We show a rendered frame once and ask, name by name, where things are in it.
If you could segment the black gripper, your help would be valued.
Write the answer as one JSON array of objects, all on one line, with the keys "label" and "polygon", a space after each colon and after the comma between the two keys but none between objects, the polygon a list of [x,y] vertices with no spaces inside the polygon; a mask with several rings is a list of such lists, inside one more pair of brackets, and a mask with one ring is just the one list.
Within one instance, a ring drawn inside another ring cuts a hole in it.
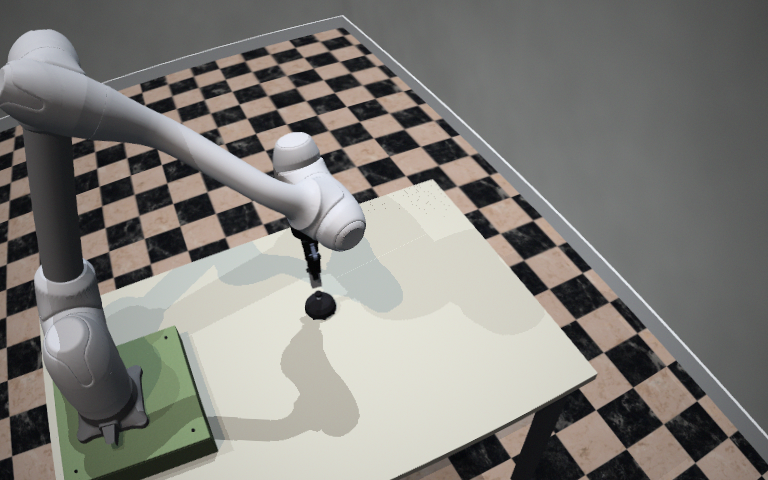
[{"label": "black gripper", "polygon": [[[307,261],[307,273],[309,272],[310,284],[312,289],[321,287],[321,255],[318,252],[319,242],[311,239],[306,234],[294,229],[291,225],[291,232],[294,237],[301,240],[301,244],[304,250],[305,260]],[[307,250],[306,250],[307,249]],[[311,254],[312,253],[312,254]],[[310,255],[309,255],[310,254]],[[310,257],[310,258],[309,258]],[[310,261],[311,260],[311,261]],[[315,275],[314,275],[315,274]]]}]

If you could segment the black service bell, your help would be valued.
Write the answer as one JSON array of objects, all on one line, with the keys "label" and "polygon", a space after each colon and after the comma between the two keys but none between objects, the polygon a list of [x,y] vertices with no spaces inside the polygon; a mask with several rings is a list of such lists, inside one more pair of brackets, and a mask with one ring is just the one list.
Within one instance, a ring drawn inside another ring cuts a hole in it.
[{"label": "black service bell", "polygon": [[[322,298],[320,298],[322,297]],[[305,312],[313,320],[323,319],[326,320],[331,315],[335,314],[336,302],[334,298],[320,290],[315,291],[310,295],[305,302]]]}]

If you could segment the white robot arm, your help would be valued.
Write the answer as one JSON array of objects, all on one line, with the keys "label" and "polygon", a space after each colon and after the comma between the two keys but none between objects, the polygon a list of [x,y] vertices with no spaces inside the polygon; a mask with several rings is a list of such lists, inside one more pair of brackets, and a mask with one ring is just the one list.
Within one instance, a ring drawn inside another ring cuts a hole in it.
[{"label": "white robot arm", "polygon": [[294,132],[277,140],[274,179],[87,77],[73,45],[57,31],[32,30],[13,44],[0,69],[0,108],[23,128],[42,265],[34,287],[45,336],[43,360],[78,411],[82,444],[104,435],[106,444],[118,446],[119,432],[146,428],[149,419],[143,370],[139,365],[126,369],[107,329],[95,269],[82,255],[72,137],[164,152],[285,215],[294,229],[328,249],[352,249],[364,236],[359,203],[330,174],[309,134]]}]

